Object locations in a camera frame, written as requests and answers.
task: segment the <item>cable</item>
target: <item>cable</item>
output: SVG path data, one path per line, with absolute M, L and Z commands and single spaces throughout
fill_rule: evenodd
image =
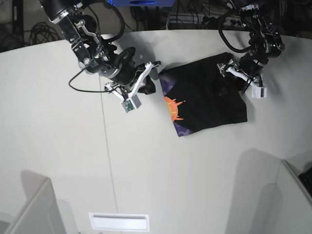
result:
M 180 6 L 180 0 L 177 0 L 177 8 L 176 8 L 176 24 L 177 24 L 177 20 L 178 20 L 178 14 L 179 14 L 179 6 Z
M 127 59 L 132 58 L 136 54 L 136 49 L 134 47 L 128 47 L 124 51 L 122 51 L 119 55 L 116 56 L 115 61 L 112 65 L 114 68 L 118 68 L 121 60 L 125 57 Z
M 46 22 L 36 23 L 30 31 L 25 32 L 30 32 L 28 42 L 31 45 L 61 40 L 56 30 Z
M 247 51 L 250 51 L 250 50 L 253 48 L 253 46 L 249 46 L 249 47 L 247 47 L 247 48 L 245 48 L 245 49 L 236 49 L 236 48 L 234 48 L 234 47 L 229 43 L 229 41 L 226 39 L 226 37 L 224 36 L 223 31 L 222 31 L 222 26 L 223 26 L 223 24 L 224 24 L 225 19 L 226 19 L 228 16 L 230 16 L 230 15 L 232 15 L 232 14 L 234 14 L 234 13 L 235 13 L 234 10 L 230 10 L 230 11 L 228 11 L 227 13 L 225 13 L 223 16 L 219 17 L 218 31 L 219 31 L 219 34 L 220 34 L 222 40 L 224 41 L 224 43 L 225 43 L 231 50 L 233 50 L 233 51 L 236 52 L 236 53 L 246 53 Z
M 94 10 L 93 10 L 90 6 L 88 6 L 88 8 L 89 8 L 89 10 L 92 12 L 92 14 L 94 15 L 94 17 L 95 17 L 96 20 L 97 20 L 98 34 L 99 34 L 99 36 L 101 37 L 101 27 L 100 27 L 100 25 L 99 25 L 98 15 L 94 12 Z
M 193 0 L 191 0 L 191 3 L 193 5 L 193 7 L 194 7 L 194 10 L 195 10 L 195 13 L 196 13 L 196 16 L 197 16 L 197 25 L 199 25 L 199 17 L 198 17 L 198 13 L 197 13 L 197 10 L 196 10 L 196 7 L 195 7 L 195 4 L 194 4 Z
M 111 4 L 104 4 L 104 6 L 107 9 L 112 9 L 115 12 L 115 14 L 118 16 L 119 21 L 120 21 L 120 31 L 119 31 L 119 33 L 116 36 L 112 37 L 112 38 L 104 40 L 107 43 L 111 43 L 111 42 L 121 38 L 121 36 L 123 35 L 123 32 L 125 31 L 125 20 L 123 19 L 122 14 L 118 11 L 118 9 L 115 6 L 113 6 Z
M 145 25 L 146 18 L 144 16 L 144 12 L 142 11 L 141 7 L 131 6 L 130 12 L 132 18 L 134 18 L 136 21 L 136 30 L 138 31 L 138 23 L 142 22 L 144 30 L 146 31 L 148 29 L 147 26 Z
M 186 29 L 186 28 L 185 28 L 185 25 L 184 25 L 184 23 L 183 23 L 183 21 L 182 21 L 181 19 L 177 19 L 177 20 L 180 21 L 180 22 L 182 23 L 183 29 Z
M 244 84 L 244 87 L 243 87 L 243 89 L 242 89 L 242 95 L 245 94 L 245 92 L 246 92 L 247 89 L 249 88 L 250 84 L 252 83 L 251 78 L 253 78 L 253 77 L 255 77 L 256 75 L 258 75 L 258 74 L 255 73 L 255 70 L 256 70 L 256 66 L 255 66 L 255 67 L 253 68 L 253 70 L 250 72 L 250 74 L 249 74 L 249 76 L 248 76 L 248 79 L 246 80 L 246 82 L 245 82 L 245 84 Z
M 132 32 L 134 32 L 134 30 L 125 22 L 125 25 L 127 28 L 129 28 Z
M 186 13 L 185 8 L 184 8 L 183 4 L 180 1 L 179 1 L 179 5 L 181 6 L 183 12 Z
M 2 47 L 8 38 L 14 39 L 18 45 L 23 46 L 24 42 L 18 38 L 18 35 L 11 34 L 3 25 L 0 25 L 0 31 L 2 32 L 1 35 L 5 35 L 5 37 L 0 41 L 0 47 Z
M 98 32 L 99 32 L 99 35 L 98 37 L 101 37 L 101 29 L 100 29 L 100 24 L 99 24 L 99 20 L 98 20 L 98 16 L 96 15 L 96 13 L 92 10 L 92 8 L 90 6 L 88 6 L 88 8 L 90 9 L 90 11 L 94 14 L 94 16 L 96 17 L 96 20 L 97 20 L 97 27 L 98 27 Z M 99 45 L 97 47 L 97 52 L 96 52 L 96 55 L 99 54 L 99 52 L 101 51 L 102 49 L 102 44 L 101 44 L 101 39 L 99 38 Z M 68 85 L 69 87 L 71 87 L 72 89 L 76 90 L 76 91 L 80 91 L 80 92 L 85 92 L 85 93 L 111 93 L 111 91 L 90 91 L 90 90 L 82 90 L 82 89 L 77 89 L 75 88 L 74 86 L 71 85 L 71 82 L 77 78 L 82 72 L 84 72 L 91 64 L 92 62 L 94 61 L 94 59 L 96 58 L 96 55 L 91 59 L 91 61 L 80 71 L 78 72 L 73 78 L 71 78 L 68 82 Z

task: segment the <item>black t-shirt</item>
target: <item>black t-shirt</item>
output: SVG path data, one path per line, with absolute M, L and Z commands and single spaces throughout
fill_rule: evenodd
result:
M 247 122 L 246 104 L 236 81 L 223 77 L 218 63 L 230 61 L 224 53 L 159 74 L 162 90 L 176 131 L 186 136 L 203 129 Z

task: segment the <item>graphic print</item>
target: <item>graphic print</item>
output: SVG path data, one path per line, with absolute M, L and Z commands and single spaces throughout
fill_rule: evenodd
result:
M 179 108 L 178 106 L 184 103 L 185 101 L 176 102 L 176 99 L 171 100 L 168 97 L 165 97 L 165 101 L 167 103 L 167 108 L 169 110 L 169 113 L 171 115 L 172 122 L 175 120 L 183 120 L 182 118 L 179 118 Z

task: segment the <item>white table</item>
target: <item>white table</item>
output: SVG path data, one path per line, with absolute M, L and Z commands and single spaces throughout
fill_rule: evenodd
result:
M 236 47 L 248 41 L 226 36 Z M 152 234 L 248 234 L 280 159 L 312 150 L 312 41 L 283 41 L 284 54 L 264 70 L 268 98 L 244 97 L 249 122 L 187 137 L 177 136 L 159 81 L 156 94 L 139 95 L 142 106 L 125 114 L 113 95 L 101 101 L 67 86 L 78 68 L 65 41 L 2 53 L 0 171 L 20 185 L 25 169 L 49 176 L 82 233 L 97 233 L 87 212 L 119 212 L 149 214 Z M 118 43 L 137 48 L 137 64 L 168 67 L 230 52 L 217 31 L 205 30 L 129 33 Z M 100 82 L 83 74 L 74 85 L 96 90 Z M 11 212 L 1 201 L 4 208 Z

